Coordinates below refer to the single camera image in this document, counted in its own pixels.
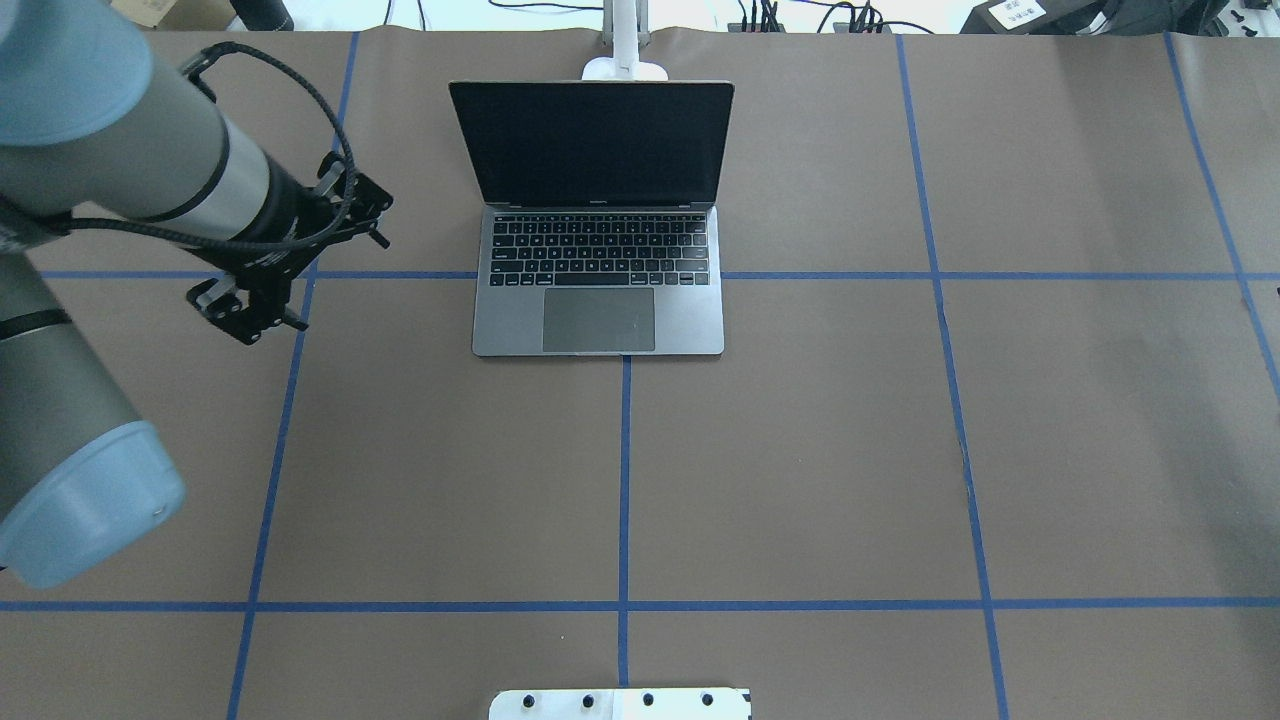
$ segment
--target table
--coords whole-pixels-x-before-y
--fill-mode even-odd
[[[598,33],[252,40],[340,100],[393,246],[326,251],[311,329],[252,348],[175,249],[33,252],[188,500],[56,591],[0,574],[0,715],[1280,712],[1280,45],[659,31],[737,83],[724,355],[483,360],[445,85],[576,77]],[[300,177],[328,147],[269,69],[207,79]]]

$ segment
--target laptop screen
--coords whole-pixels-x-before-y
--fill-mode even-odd
[[[727,82],[452,82],[485,202],[712,202]]]

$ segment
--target white metal plate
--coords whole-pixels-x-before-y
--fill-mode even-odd
[[[627,688],[506,691],[489,720],[750,720],[751,691]]]

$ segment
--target open laptop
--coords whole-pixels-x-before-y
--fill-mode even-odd
[[[476,355],[718,355],[727,82],[453,82]]]

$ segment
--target space bar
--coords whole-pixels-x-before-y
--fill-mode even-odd
[[[626,273],[556,273],[556,284],[628,284]]]

